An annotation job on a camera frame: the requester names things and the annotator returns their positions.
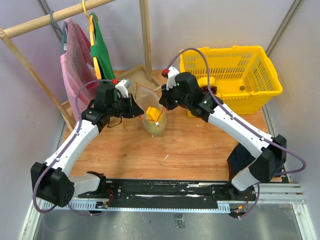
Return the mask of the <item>yellow hanger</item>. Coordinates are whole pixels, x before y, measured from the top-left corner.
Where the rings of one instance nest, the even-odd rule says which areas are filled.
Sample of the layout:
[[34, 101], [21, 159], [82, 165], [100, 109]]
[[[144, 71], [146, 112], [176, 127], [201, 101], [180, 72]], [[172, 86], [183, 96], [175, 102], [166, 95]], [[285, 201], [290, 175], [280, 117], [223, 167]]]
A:
[[[88, 31], [89, 31], [90, 46], [93, 47], [95, 45], [94, 18], [93, 18], [92, 15], [88, 14], [87, 9], [86, 9], [85, 0], [82, 0], [81, 4], [82, 4], [83, 12], [84, 12], [84, 14], [85, 14], [85, 16], [86, 16], [86, 18], [88, 19], [88, 22], [89, 22]], [[93, 53], [91, 54], [91, 56], [92, 56], [92, 61], [93, 61], [93, 65], [94, 65], [94, 71], [95, 71], [96, 78], [98, 80], [101, 80], [102, 79], [102, 74], [101, 74], [98, 58], [96, 56], [94, 56]]]

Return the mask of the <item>green cabbage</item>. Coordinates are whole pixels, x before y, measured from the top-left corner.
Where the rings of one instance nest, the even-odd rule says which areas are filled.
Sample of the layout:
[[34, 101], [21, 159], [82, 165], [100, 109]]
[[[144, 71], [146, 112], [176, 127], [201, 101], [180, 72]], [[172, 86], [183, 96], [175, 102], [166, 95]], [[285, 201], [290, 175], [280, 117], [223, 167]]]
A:
[[154, 137], [160, 137], [164, 134], [166, 122], [155, 122], [150, 120], [143, 120], [142, 124], [145, 130]]

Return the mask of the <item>green shirt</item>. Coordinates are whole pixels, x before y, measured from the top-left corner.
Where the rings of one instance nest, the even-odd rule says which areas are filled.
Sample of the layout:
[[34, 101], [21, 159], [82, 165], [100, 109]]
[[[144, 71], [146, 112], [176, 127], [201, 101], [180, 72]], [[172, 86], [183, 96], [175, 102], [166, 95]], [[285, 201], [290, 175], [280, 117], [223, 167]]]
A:
[[115, 74], [110, 61], [108, 48], [99, 26], [99, 19], [94, 12], [91, 12], [90, 15], [93, 16], [95, 37], [95, 44], [93, 47], [90, 47], [91, 55], [93, 54], [98, 59], [102, 79], [115, 79]]

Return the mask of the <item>teal hanger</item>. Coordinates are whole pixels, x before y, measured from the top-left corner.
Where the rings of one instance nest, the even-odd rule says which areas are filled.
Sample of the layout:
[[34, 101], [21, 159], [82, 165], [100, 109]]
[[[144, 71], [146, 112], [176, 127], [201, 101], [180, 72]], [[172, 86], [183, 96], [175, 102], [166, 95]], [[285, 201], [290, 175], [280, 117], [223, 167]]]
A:
[[67, 43], [68, 36], [67, 36], [67, 32], [66, 32], [67, 22], [64, 21], [62, 28], [60, 28], [58, 26], [58, 24], [55, 22], [54, 18], [53, 18], [53, 13], [54, 13], [53, 10], [51, 10], [49, 12], [50, 22], [51, 22], [51, 25], [53, 26], [53, 28], [55, 30], [58, 30], [58, 32], [59, 32], [59, 35], [60, 35], [60, 53], [61, 53], [61, 55], [64, 55], [67, 52], [67, 48], [68, 48], [68, 43]]

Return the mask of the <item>dark navy cloth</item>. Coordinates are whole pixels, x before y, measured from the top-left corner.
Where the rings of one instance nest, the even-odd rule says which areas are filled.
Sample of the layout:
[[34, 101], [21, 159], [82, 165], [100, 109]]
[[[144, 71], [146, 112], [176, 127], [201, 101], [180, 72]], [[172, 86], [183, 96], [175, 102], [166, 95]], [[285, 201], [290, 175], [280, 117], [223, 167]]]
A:
[[240, 143], [234, 148], [227, 159], [229, 179], [249, 168], [249, 172], [261, 183], [268, 183], [278, 174], [287, 160], [286, 153], [274, 146], [265, 148], [258, 158]]

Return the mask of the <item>yellow plastic basket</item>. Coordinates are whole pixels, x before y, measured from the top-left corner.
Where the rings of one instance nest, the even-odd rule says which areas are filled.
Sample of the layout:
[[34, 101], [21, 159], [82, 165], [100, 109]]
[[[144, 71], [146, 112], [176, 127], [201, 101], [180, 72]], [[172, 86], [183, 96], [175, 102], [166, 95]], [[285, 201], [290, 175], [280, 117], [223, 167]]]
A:
[[261, 46], [202, 47], [180, 55], [180, 71], [196, 79], [215, 78], [212, 92], [238, 115], [256, 113], [271, 98], [283, 92], [277, 71]]

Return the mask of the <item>yellow mango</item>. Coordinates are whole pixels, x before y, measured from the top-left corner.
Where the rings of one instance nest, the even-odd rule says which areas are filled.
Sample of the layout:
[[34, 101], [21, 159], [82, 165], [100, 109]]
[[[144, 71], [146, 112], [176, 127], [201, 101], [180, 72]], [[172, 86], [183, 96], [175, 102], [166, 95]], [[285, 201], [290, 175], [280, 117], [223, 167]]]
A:
[[215, 81], [216, 81], [216, 79], [214, 77], [212, 77], [212, 76], [209, 77], [209, 80], [208, 80], [207, 76], [197, 79], [197, 83], [198, 83], [200, 88], [207, 87], [208, 84], [212, 87], [212, 86], [215, 85]]

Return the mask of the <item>wooden clothes rack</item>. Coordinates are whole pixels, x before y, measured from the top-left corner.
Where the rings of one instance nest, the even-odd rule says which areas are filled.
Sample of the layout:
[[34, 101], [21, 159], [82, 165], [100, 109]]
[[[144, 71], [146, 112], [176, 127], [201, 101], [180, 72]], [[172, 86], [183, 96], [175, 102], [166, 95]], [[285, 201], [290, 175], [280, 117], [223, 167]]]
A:
[[[116, 76], [146, 69], [141, 15], [149, 0], [60, 0], [53, 18], [62, 26], [73, 18], [87, 29], [87, 15], [95, 12], [108, 46]], [[29, 21], [49, 22], [35, 0], [3, 0], [0, 3], [0, 96], [10, 114], [2, 123], [53, 130], [75, 125], [60, 66], [60, 41], [48, 23], [28, 32]]]

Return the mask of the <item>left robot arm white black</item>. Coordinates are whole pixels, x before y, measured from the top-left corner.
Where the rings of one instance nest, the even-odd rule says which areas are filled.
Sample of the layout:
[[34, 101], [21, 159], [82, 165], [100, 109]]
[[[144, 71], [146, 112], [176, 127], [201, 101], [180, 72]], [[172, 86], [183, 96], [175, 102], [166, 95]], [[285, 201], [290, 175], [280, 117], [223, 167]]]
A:
[[129, 79], [116, 85], [103, 80], [95, 98], [78, 112], [79, 120], [65, 142], [43, 163], [34, 163], [30, 169], [34, 203], [42, 199], [55, 207], [65, 207], [78, 195], [90, 192], [101, 198], [107, 193], [103, 174], [90, 171], [70, 177], [70, 173], [88, 144], [110, 126], [111, 118], [132, 119], [144, 114], [129, 93], [129, 86]]

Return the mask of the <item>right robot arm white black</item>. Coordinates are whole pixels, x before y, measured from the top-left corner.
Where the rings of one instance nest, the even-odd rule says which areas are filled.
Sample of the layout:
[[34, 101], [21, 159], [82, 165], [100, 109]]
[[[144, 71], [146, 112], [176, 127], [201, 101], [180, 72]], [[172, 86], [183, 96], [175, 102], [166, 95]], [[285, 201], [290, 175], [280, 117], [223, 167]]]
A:
[[237, 114], [219, 98], [204, 94], [197, 79], [190, 72], [180, 73], [177, 69], [163, 70], [167, 78], [161, 87], [159, 103], [168, 111], [182, 107], [192, 115], [216, 126], [236, 139], [254, 158], [253, 162], [236, 173], [226, 188], [232, 200], [240, 199], [245, 190], [256, 183], [268, 183], [279, 173], [286, 161], [286, 139], [272, 137]]

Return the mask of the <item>yellow bell pepper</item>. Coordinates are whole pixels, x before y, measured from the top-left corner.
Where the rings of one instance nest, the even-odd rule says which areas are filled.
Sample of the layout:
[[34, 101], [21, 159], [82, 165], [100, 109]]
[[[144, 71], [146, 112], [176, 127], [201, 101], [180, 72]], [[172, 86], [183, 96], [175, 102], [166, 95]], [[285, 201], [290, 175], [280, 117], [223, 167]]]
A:
[[161, 116], [162, 111], [156, 107], [149, 106], [145, 112], [148, 120], [157, 122]]

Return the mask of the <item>pink shirt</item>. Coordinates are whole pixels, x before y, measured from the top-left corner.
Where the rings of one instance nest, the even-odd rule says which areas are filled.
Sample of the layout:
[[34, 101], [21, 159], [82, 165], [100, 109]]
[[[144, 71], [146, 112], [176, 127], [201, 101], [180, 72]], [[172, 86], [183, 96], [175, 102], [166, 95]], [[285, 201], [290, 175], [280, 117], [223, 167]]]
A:
[[63, 26], [64, 36], [60, 43], [62, 77], [73, 116], [78, 121], [79, 114], [86, 110], [90, 101], [95, 98], [99, 83], [93, 82], [80, 90], [84, 84], [97, 79], [91, 44], [73, 19], [67, 18]]

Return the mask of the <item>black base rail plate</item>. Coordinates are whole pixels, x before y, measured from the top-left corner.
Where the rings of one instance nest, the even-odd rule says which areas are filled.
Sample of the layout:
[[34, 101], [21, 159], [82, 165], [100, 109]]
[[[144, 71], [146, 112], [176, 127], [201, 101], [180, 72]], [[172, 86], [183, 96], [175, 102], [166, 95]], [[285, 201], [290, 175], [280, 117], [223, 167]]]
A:
[[255, 189], [238, 191], [228, 182], [199, 180], [106, 179], [79, 198], [99, 202], [111, 198], [111, 208], [147, 211], [213, 211], [219, 201], [234, 204], [256, 200]]

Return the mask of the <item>clear zip top bag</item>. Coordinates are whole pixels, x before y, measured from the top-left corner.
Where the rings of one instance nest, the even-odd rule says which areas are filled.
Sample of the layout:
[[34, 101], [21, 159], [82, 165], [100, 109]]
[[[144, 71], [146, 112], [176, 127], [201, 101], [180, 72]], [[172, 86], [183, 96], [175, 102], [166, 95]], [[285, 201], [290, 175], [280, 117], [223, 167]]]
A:
[[153, 137], [161, 137], [164, 134], [167, 118], [165, 108], [159, 103], [157, 93], [141, 84], [136, 84], [135, 102], [143, 110], [139, 117], [145, 130]]

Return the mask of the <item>aluminium frame rail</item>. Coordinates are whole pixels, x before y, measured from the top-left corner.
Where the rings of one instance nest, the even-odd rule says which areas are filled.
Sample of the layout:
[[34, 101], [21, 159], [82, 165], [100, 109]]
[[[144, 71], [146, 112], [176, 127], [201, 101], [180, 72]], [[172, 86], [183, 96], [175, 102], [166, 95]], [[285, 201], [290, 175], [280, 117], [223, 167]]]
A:
[[30, 207], [22, 240], [317, 240], [302, 187], [253, 186], [256, 200], [219, 201], [217, 210], [136, 210], [111, 207], [111, 198], [73, 198]]

